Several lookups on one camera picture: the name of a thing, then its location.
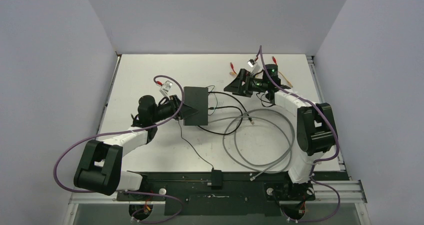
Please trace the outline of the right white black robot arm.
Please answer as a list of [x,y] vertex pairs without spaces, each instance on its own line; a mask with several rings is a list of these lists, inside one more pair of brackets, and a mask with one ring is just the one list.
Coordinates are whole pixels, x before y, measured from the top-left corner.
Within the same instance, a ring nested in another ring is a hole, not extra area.
[[332,107],[328,103],[316,103],[293,92],[281,83],[278,66],[266,64],[260,71],[261,78],[254,71],[241,69],[234,80],[224,88],[225,92],[250,98],[253,93],[264,93],[274,106],[285,109],[287,118],[295,122],[295,145],[301,150],[288,169],[290,181],[283,184],[283,194],[296,199],[303,192],[302,184],[311,181],[313,170],[332,147],[338,154],[340,146]]

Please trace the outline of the dark grey network switch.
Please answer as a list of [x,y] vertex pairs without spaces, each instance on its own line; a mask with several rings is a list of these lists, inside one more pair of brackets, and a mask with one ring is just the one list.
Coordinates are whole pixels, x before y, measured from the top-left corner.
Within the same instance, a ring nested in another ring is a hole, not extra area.
[[198,114],[184,119],[185,126],[206,126],[208,124],[208,92],[207,87],[184,87],[184,104],[198,110]]

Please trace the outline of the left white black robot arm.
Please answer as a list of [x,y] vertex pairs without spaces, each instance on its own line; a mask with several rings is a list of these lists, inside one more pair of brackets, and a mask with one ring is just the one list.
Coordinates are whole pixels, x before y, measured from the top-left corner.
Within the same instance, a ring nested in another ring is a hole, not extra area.
[[138,100],[137,115],[128,130],[104,141],[89,140],[77,166],[73,183],[77,188],[104,195],[129,190],[136,200],[149,195],[149,186],[141,174],[122,170],[123,157],[138,147],[150,143],[161,121],[192,119],[192,125],[208,119],[208,98],[190,98],[181,101],[172,95],[167,102],[157,104],[151,95]]

